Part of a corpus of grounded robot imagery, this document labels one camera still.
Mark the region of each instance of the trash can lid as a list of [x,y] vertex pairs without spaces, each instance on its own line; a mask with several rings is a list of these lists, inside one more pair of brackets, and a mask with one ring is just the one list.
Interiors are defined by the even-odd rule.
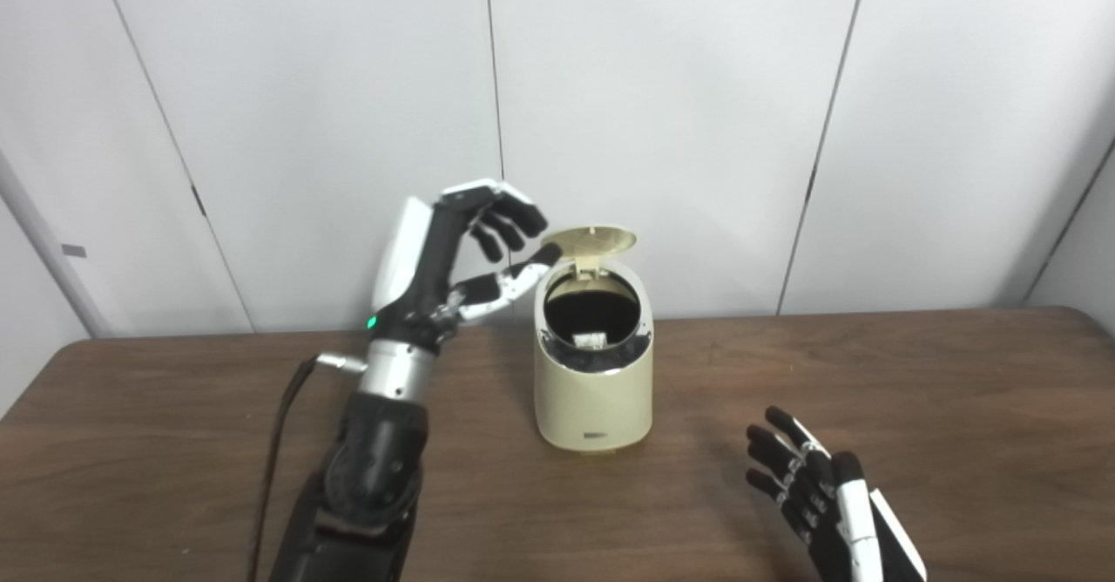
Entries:
[[550,233],[542,244],[560,245],[562,260],[601,258],[623,253],[634,245],[636,235],[618,225],[585,225]]

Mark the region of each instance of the fingertip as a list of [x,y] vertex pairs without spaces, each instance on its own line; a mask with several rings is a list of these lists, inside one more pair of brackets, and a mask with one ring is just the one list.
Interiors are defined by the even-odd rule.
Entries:
[[864,478],[863,465],[860,464],[860,458],[852,452],[840,452],[838,454],[833,454],[832,467],[833,482],[837,486]]

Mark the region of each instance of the open lid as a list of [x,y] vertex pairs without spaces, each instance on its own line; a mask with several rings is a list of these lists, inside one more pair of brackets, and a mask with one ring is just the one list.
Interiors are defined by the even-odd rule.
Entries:
[[623,253],[634,245],[636,235],[618,225],[585,225],[550,233],[542,244],[560,245],[562,260],[573,260],[578,278],[597,273],[599,258]]

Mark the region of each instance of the black cable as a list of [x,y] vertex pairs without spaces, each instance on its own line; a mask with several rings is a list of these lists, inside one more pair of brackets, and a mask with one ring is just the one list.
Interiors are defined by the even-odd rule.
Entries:
[[317,357],[310,357],[309,360],[299,365],[298,370],[294,371],[294,376],[287,384],[287,390],[282,392],[282,399],[279,400],[279,411],[275,414],[275,421],[271,426],[271,443],[268,444],[268,463],[263,467],[263,482],[260,484],[260,499],[255,505],[252,543],[249,546],[251,553],[248,556],[248,582],[255,582],[255,575],[260,566],[260,544],[263,541],[263,523],[268,516],[268,499],[271,498],[271,479],[274,478],[275,463],[279,460],[279,444],[282,443],[282,427],[287,423],[287,413],[290,410],[291,404],[294,402],[294,398],[298,397],[298,391],[302,389],[302,384],[313,372],[313,367],[317,363]]

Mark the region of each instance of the small label on wall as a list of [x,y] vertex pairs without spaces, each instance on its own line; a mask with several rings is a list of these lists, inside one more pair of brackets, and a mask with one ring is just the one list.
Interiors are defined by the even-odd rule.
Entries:
[[84,245],[62,245],[62,255],[86,258]]

